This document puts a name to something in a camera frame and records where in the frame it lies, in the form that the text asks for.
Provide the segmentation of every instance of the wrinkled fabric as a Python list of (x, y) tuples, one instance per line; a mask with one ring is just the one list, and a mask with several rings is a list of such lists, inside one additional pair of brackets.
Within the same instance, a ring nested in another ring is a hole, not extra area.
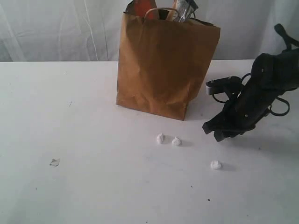
[[(117, 61), (130, 0), (0, 0), (0, 61)], [(171, 7), (172, 0), (156, 0)], [(299, 39), (298, 0), (196, 0), (197, 18), (221, 27), (214, 59), (284, 49), (273, 26)]]

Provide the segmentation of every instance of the small white object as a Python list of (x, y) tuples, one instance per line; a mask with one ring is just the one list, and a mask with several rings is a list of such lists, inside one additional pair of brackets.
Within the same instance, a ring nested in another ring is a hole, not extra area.
[(174, 140), (172, 141), (172, 144), (174, 146), (180, 146), (182, 144), (182, 141), (178, 137), (174, 137)]
[(211, 162), (212, 169), (221, 169), (221, 167), (222, 167), (222, 164), (219, 161), (214, 160)]
[(54, 166), (54, 167), (57, 167), (59, 166), (59, 163), (60, 163), (60, 159), (53, 159), (52, 162), (50, 163), (50, 166)]
[(158, 136), (157, 136), (157, 142), (159, 143), (159, 144), (162, 144), (163, 143), (163, 141), (164, 141), (164, 135), (163, 135), (163, 133), (161, 133), (161, 134), (159, 134)]

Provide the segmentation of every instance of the white tabletop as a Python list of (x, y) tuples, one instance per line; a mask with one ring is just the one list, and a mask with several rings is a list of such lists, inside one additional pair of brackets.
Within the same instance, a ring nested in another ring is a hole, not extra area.
[[(214, 61), (206, 80), (252, 63)], [(0, 63), (1, 224), (299, 223), (299, 91), (286, 117), (217, 143), (204, 88), (178, 121), (116, 106), (116, 79), (117, 62)]]

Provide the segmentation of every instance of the white fabric backdrop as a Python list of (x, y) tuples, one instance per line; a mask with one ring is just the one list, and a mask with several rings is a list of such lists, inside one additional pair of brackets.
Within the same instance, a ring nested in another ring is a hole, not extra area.
[[(0, 61), (117, 61), (130, 0), (0, 0)], [(156, 0), (170, 7), (172, 0)], [(214, 59), (280, 53), (273, 26), (299, 39), (298, 0), (196, 0), (197, 17), (221, 27)]]

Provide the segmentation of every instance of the brown paper bag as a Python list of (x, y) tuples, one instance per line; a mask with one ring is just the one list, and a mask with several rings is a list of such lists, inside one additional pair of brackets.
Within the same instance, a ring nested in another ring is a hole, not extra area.
[(116, 103), (184, 120), (205, 78), (220, 28), (129, 14), (123, 15), (121, 26)]

